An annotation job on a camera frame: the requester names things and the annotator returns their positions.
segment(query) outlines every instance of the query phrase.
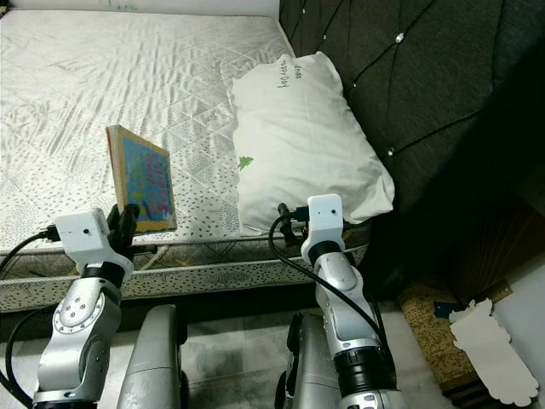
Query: book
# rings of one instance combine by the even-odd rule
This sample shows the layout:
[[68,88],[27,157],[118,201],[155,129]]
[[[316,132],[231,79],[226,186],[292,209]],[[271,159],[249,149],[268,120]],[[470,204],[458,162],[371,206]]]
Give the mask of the book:
[[175,230],[169,153],[121,125],[107,127],[106,135],[119,212],[129,203],[140,207],[137,233]]

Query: white quilted mattress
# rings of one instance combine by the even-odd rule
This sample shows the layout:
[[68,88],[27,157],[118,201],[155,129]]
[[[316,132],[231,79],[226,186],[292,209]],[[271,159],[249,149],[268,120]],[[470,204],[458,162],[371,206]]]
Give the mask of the white quilted mattress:
[[233,78],[290,52],[274,20],[11,11],[0,27],[0,251],[61,212],[108,212],[111,124],[170,151],[178,229],[136,241],[239,236],[229,92]]

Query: mattress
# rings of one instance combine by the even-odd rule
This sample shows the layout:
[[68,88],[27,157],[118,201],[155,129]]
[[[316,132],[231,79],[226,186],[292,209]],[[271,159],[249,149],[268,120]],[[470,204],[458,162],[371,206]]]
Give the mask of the mattress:
[[[112,207],[105,127],[121,124],[169,150],[178,222],[174,232],[135,238],[158,248],[136,257],[126,297],[304,280],[285,273],[264,238],[238,230],[230,90],[254,66],[293,54],[276,21],[17,10],[0,25],[0,254],[60,213]],[[368,233],[366,225],[349,232],[357,259]],[[74,274],[58,243],[34,242],[0,282],[0,310],[58,302]]]

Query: green sticker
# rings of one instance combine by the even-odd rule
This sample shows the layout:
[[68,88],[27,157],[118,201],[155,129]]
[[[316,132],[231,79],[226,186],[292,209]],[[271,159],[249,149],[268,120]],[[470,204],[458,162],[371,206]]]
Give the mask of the green sticker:
[[246,166],[248,166],[249,164],[251,164],[254,159],[253,158],[250,158],[249,156],[242,156],[239,159],[239,164],[238,164],[238,168],[240,170],[244,169]]

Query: gray fabric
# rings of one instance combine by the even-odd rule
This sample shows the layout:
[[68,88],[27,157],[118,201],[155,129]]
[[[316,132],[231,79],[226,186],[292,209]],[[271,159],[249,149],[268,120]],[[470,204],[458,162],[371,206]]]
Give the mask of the gray fabric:
[[[395,211],[376,223],[364,261],[367,274],[379,276],[383,286],[408,258],[417,254],[433,260],[463,235],[471,227],[469,220],[477,220],[485,204],[509,189],[524,168],[512,164],[516,169],[503,169],[473,157],[465,161],[463,155],[496,155],[507,162],[509,144],[541,138],[532,142],[537,148],[542,142],[538,133],[528,132],[495,141],[488,133],[502,133],[491,125],[501,114],[489,113],[491,122],[485,124],[482,112],[495,98],[507,112],[521,103],[510,101],[506,95],[513,91],[502,86],[544,44],[543,1],[286,0],[280,21],[297,55],[321,50],[331,58],[354,115],[396,183]],[[403,41],[396,42],[401,33]],[[517,115],[512,122],[520,121],[522,129],[523,113]],[[480,132],[474,131],[477,125]],[[481,172],[486,177],[475,177]],[[468,178],[484,185],[483,192],[477,182],[464,190],[463,179]],[[454,202],[473,214],[463,220],[449,213],[458,211],[450,205]],[[438,233],[438,224],[445,233],[429,239]]]

